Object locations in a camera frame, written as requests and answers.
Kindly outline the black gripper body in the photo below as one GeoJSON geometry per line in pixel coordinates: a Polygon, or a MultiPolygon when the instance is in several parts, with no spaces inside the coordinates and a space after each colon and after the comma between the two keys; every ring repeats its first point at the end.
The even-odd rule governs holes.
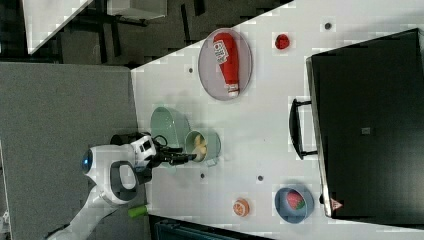
{"type": "Polygon", "coordinates": [[[148,168],[158,167],[161,163],[173,163],[175,161],[174,151],[169,147],[159,147],[156,149],[156,155],[153,156],[149,163],[147,164],[148,168]]]}

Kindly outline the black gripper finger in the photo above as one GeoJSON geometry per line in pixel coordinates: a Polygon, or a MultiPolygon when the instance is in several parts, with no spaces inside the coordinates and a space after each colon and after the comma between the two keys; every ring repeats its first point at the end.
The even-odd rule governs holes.
{"type": "Polygon", "coordinates": [[[163,151],[167,153],[182,153],[183,148],[172,148],[172,147],[165,147],[163,151]]]}
{"type": "Polygon", "coordinates": [[[185,154],[185,153],[173,154],[170,157],[169,164],[171,166],[183,165],[185,163],[188,163],[189,161],[194,161],[196,157],[197,157],[196,154],[185,154]]]}

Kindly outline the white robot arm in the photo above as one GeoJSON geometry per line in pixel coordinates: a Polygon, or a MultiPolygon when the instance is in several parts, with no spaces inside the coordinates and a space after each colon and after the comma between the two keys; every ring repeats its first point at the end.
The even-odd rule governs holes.
{"type": "Polygon", "coordinates": [[[148,132],[115,135],[109,145],[90,148],[81,167],[94,187],[70,223],[48,233],[45,240],[87,240],[101,220],[137,197],[138,186],[152,180],[153,168],[195,158],[181,147],[158,142],[148,132]]]}

